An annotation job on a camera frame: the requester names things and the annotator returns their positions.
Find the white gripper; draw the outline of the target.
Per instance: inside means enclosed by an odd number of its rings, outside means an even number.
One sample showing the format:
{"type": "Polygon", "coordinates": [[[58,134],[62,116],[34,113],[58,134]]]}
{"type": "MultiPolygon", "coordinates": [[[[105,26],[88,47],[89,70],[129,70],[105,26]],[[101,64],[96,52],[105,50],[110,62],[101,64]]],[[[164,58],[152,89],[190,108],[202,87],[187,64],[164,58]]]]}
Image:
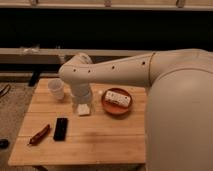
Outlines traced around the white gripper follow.
{"type": "Polygon", "coordinates": [[[87,104],[90,108],[91,113],[91,103],[92,103],[92,90],[88,83],[86,84],[71,84],[71,98],[73,102],[73,112],[78,115],[78,106],[80,104],[87,104]]]}

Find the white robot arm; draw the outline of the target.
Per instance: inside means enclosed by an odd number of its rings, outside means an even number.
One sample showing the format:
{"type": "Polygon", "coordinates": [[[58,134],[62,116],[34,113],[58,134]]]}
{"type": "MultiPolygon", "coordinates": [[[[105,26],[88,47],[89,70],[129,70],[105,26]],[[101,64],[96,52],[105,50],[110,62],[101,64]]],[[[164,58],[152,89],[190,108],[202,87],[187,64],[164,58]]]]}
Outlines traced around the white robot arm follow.
{"type": "Polygon", "coordinates": [[[59,75],[76,99],[91,83],[146,87],[146,170],[213,171],[213,52],[155,51],[97,64],[80,53],[59,75]]]}

